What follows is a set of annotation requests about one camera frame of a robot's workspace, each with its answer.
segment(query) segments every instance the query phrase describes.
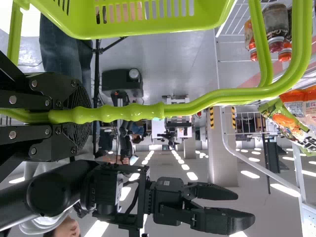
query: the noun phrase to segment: yellow and black warning stripe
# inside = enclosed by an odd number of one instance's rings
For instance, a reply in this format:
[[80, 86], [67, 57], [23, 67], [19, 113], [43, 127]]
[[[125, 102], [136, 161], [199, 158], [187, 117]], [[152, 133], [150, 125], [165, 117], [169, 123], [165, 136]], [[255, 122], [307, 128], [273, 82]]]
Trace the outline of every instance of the yellow and black warning stripe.
[[232, 107], [232, 120], [233, 120], [233, 129], [236, 129], [236, 110], [235, 110], [235, 107]]
[[209, 108], [209, 113], [210, 113], [210, 117], [211, 117], [211, 128], [214, 129], [214, 108], [210, 107]]

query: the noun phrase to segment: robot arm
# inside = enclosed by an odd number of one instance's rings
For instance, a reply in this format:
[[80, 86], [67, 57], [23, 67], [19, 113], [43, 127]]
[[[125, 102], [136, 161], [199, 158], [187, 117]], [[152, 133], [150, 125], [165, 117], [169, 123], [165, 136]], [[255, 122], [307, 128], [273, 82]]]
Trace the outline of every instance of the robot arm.
[[[140, 174], [136, 181], [138, 188], [131, 206], [120, 213], [123, 177], [132, 173]], [[56, 216], [79, 199], [83, 210], [92, 212], [101, 221], [129, 230], [130, 237], [139, 237], [144, 214], [153, 214], [157, 224], [179, 226], [184, 222], [193, 230], [220, 235], [245, 230], [255, 222], [250, 213], [202, 207], [191, 201], [194, 198], [235, 200], [238, 196], [234, 192], [206, 183], [184, 185], [178, 178], [150, 181], [149, 173], [148, 166], [71, 162], [1, 190], [0, 231], [39, 216]], [[137, 201], [137, 214], [130, 214]]]

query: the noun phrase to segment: lime green shopping cart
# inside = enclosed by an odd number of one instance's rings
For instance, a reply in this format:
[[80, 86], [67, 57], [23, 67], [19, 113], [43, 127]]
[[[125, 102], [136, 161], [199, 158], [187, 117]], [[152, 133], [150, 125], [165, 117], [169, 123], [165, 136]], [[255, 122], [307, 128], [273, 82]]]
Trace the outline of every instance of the lime green shopping cart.
[[[12, 7], [8, 57], [17, 64], [22, 13], [33, 4], [68, 35], [99, 39], [143, 34], [209, 30], [223, 24], [234, 0], [15, 0]], [[188, 104], [151, 106], [131, 104], [98, 109], [77, 107], [68, 111], [34, 114], [24, 110], [0, 110], [24, 122], [76, 122], [116, 119], [140, 120], [188, 116], [213, 105], [242, 105], [276, 97], [289, 90], [305, 72], [311, 56], [312, 1], [293, 0], [293, 57], [286, 73], [272, 84], [273, 69], [260, 0], [249, 0], [257, 45], [261, 82], [258, 88], [212, 91]]]

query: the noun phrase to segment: shopping basket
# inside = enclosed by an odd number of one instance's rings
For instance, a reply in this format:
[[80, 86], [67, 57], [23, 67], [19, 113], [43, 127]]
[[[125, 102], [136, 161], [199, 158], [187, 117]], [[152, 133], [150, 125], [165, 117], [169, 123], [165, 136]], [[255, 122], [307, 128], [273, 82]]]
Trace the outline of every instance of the shopping basket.
[[234, 0], [14, 0], [29, 3], [77, 39], [208, 30], [227, 19]]

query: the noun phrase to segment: person's hand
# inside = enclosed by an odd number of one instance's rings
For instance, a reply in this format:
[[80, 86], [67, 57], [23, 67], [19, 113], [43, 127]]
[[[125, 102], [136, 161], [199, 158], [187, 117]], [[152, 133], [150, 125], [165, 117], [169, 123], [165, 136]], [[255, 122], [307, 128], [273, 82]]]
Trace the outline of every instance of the person's hand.
[[122, 164], [129, 164], [129, 158], [125, 157], [122, 161]]
[[111, 163], [111, 164], [115, 164], [115, 159], [112, 159], [109, 156], [102, 156], [102, 161], [108, 162], [108, 163]]

